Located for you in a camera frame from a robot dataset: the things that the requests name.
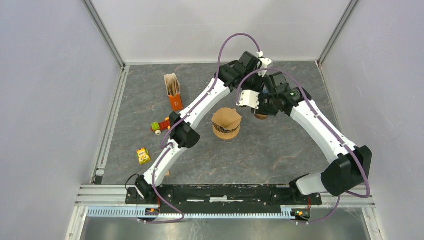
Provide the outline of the wooden dripper ring holder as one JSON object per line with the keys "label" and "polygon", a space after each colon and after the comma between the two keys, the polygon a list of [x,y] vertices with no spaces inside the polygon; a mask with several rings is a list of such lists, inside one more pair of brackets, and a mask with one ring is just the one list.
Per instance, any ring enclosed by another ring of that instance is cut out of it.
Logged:
{"label": "wooden dripper ring holder", "polygon": [[266,120],[269,118],[268,115],[263,115],[263,114],[254,114],[254,116],[258,119],[258,120]]}

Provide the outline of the brown paper coffee filter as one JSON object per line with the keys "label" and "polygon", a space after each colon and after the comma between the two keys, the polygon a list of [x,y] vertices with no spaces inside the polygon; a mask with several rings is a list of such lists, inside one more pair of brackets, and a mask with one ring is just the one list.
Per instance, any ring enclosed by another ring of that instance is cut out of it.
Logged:
{"label": "brown paper coffee filter", "polygon": [[235,108],[224,107],[213,115],[211,121],[219,130],[233,131],[241,124],[242,116]]}

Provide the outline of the blue plastic dripper cone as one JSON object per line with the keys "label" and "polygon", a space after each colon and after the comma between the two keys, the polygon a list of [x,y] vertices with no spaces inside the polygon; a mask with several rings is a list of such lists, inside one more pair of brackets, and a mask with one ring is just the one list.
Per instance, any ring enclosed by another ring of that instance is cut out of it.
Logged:
{"label": "blue plastic dripper cone", "polygon": [[265,95],[269,95],[270,94],[270,92],[268,91],[268,89],[267,89],[267,87],[265,85],[263,85],[263,87],[262,87],[262,93],[265,94]]}

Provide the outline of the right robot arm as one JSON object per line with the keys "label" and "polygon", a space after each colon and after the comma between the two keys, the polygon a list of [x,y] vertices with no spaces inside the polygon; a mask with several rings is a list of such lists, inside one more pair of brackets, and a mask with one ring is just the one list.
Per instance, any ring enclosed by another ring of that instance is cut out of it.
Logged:
{"label": "right robot arm", "polygon": [[266,93],[259,95],[259,110],[263,115],[285,113],[311,136],[324,153],[329,165],[320,173],[307,174],[291,182],[289,199],[302,204],[314,193],[329,193],[338,197],[344,193],[369,198],[369,172],[372,151],[358,146],[345,137],[319,110],[311,95],[297,82],[291,88],[288,75],[271,68],[271,75],[262,77]]}

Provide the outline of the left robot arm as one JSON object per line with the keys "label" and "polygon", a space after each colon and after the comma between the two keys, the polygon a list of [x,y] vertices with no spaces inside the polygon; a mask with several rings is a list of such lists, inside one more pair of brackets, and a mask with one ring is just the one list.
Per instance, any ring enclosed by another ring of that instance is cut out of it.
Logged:
{"label": "left robot arm", "polygon": [[175,161],[200,140],[196,128],[206,114],[233,90],[237,90],[236,105],[258,110],[260,90],[267,67],[273,61],[263,56],[263,52],[245,52],[239,60],[219,65],[205,90],[185,109],[169,116],[170,130],[161,146],[162,153],[153,165],[137,178],[135,189],[145,204],[157,198],[157,188]]}

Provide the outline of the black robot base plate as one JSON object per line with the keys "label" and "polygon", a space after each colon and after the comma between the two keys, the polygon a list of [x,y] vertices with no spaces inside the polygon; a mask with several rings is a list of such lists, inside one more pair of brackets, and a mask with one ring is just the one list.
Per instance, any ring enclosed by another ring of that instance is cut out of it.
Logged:
{"label": "black robot base plate", "polygon": [[174,214],[176,207],[184,214],[277,214],[282,206],[320,206],[319,193],[307,196],[294,193],[288,185],[229,184],[229,185],[170,185],[157,187],[164,198],[154,191],[145,200],[135,187],[130,187],[125,202],[128,205],[159,205],[161,214]]}

